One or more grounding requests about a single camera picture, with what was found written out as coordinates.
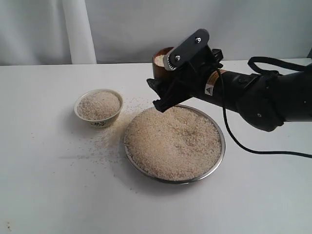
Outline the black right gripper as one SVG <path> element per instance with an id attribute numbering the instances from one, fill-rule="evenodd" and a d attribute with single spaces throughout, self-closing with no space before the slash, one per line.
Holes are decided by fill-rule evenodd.
<path id="1" fill-rule="evenodd" d="M 282 126 L 284 119 L 269 94 L 267 78 L 224 70 L 222 59 L 220 49 L 205 46 L 183 64 L 182 71 L 172 71 L 172 79 L 147 79 L 159 96 L 153 101 L 155 108 L 163 113 L 195 97 L 240 114 L 257 129 L 271 132 Z"/>

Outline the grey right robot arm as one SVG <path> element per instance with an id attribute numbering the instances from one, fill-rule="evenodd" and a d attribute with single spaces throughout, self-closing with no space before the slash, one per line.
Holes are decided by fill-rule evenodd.
<path id="1" fill-rule="evenodd" d="M 203 48 L 174 71 L 147 80 L 160 112 L 197 98 L 236 112 L 253 127 L 273 131 L 285 122 L 312 119 L 312 67 L 253 57 L 252 74 L 222 68 L 222 51 Z"/>

